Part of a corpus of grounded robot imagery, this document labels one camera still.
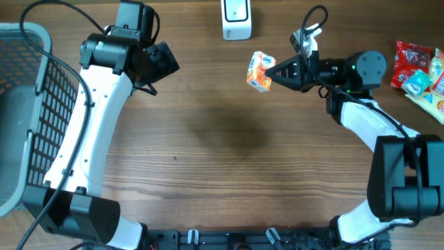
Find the orange tissue pack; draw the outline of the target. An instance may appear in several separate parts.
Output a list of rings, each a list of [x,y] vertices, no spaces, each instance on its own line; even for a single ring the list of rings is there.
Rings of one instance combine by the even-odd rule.
[[[255,51],[248,66],[246,82],[260,92],[268,92],[271,78],[266,76],[266,70],[274,67],[276,60],[262,51]]]

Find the red snack bag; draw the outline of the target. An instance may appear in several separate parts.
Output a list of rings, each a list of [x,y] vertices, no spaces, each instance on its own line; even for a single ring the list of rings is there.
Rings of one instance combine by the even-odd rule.
[[[432,48],[397,40],[391,87],[401,85],[418,70],[428,74]]]

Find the green tissue pack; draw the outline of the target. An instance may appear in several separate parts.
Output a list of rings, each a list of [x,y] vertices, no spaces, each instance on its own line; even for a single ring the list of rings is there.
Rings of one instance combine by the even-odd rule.
[[[401,88],[407,94],[420,96],[430,84],[431,79],[429,75],[419,69],[401,85]]]

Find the yellow wet wipes pack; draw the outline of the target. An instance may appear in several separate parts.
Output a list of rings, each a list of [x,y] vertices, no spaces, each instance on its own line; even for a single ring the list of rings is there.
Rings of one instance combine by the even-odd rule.
[[[431,84],[420,96],[412,96],[407,93],[405,96],[429,113],[440,124],[443,124],[443,52],[440,49],[435,50],[428,75]]]

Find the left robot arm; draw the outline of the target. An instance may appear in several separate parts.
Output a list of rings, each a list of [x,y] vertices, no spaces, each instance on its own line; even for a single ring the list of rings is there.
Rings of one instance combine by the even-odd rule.
[[[102,197],[105,159],[119,114],[133,92],[156,95],[154,83],[179,68],[166,42],[91,34],[80,48],[79,89],[61,147],[41,187],[25,189],[34,227],[111,249],[145,249],[144,224]]]

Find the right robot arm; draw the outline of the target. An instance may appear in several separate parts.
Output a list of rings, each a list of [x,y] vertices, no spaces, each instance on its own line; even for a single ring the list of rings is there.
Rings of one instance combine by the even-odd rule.
[[[333,247],[361,247],[395,227],[414,227],[443,214],[443,141],[403,126],[377,105],[371,91],[380,86],[385,70],[386,59],[378,51],[346,59],[320,59],[314,51],[265,71],[291,90],[327,88],[327,113],[373,152],[367,198],[332,220],[327,242]]]

